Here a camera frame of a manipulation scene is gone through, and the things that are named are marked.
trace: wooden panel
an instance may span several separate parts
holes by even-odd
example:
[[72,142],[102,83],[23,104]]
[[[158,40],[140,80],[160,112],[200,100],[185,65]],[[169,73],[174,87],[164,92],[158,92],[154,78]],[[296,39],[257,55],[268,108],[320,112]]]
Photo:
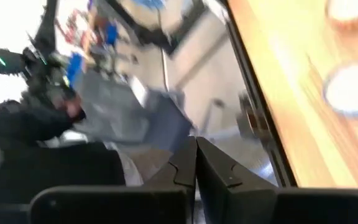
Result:
[[358,188],[358,120],[332,111],[322,85],[358,60],[358,32],[333,29],[323,0],[229,0],[300,187]]

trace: floor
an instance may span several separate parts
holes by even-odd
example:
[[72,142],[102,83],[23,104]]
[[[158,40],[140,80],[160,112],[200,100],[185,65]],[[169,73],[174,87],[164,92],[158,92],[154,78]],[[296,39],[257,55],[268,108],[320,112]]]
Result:
[[[43,2],[45,1],[0,0],[0,48],[21,52],[29,44],[26,32],[30,35],[35,33],[40,22]],[[61,1],[59,19],[67,17],[74,2],[78,4],[79,0]],[[157,12],[135,5],[131,0],[122,0],[122,3],[137,21],[149,27],[162,26],[164,30],[170,31],[181,21],[182,0],[168,1],[160,16]],[[194,64],[216,44],[219,38],[221,46],[216,53],[200,69],[188,74]],[[58,37],[58,47],[62,47],[60,45],[62,41]],[[136,54],[139,65],[120,63],[118,70],[136,75],[151,87],[164,89],[160,49],[149,47],[139,50],[122,45],[119,46],[119,51]],[[187,76],[193,78],[183,84],[183,77]],[[167,59],[167,77],[171,90],[177,90],[177,85],[183,84],[180,85],[180,89],[186,96],[185,113],[200,129],[203,127],[212,100],[222,100],[225,107],[213,108],[207,134],[225,129],[234,130],[232,132],[235,134],[218,141],[216,145],[243,166],[277,184],[269,159],[260,143],[256,140],[242,139],[236,134],[236,114],[240,112],[238,95],[245,92],[246,88],[225,27],[214,15],[205,14],[176,56]],[[24,89],[25,83],[20,78],[0,75],[0,102],[8,98],[18,100],[20,92]]]

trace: chair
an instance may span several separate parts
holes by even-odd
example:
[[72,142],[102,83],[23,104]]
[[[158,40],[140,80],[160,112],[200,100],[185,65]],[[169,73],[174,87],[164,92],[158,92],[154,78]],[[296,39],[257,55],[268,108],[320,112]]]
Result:
[[83,99],[87,119],[73,131],[87,135],[88,140],[146,144],[175,152],[193,128],[172,97],[182,97],[183,102],[183,96],[151,90],[136,77],[129,84],[118,83],[89,70],[74,87]]

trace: metal pole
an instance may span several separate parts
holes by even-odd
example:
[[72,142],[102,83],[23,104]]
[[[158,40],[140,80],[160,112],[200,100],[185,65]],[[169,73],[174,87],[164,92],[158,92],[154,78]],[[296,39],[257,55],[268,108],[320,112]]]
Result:
[[[162,29],[161,13],[160,13],[159,10],[157,11],[157,17],[158,17],[158,25]],[[169,92],[167,56],[165,55],[165,52],[164,52],[163,49],[160,48],[160,51],[161,51],[161,62],[162,62],[162,73],[163,73],[164,89],[165,89],[166,92]]]

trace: seat back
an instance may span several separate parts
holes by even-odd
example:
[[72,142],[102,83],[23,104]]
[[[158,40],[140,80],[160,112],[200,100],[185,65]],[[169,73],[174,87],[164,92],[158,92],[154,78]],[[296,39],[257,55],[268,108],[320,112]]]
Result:
[[149,95],[155,104],[150,112],[145,143],[157,149],[175,152],[189,136],[193,125],[169,95],[161,92]]
[[356,223],[358,189],[278,188],[204,138],[196,175],[207,223]]
[[71,185],[52,187],[32,200],[31,224],[193,223],[196,188],[195,138],[187,138],[141,187]]
[[98,140],[138,144],[149,129],[148,112],[138,102],[130,86],[105,80],[89,70],[74,85],[81,96],[87,119],[76,131]]

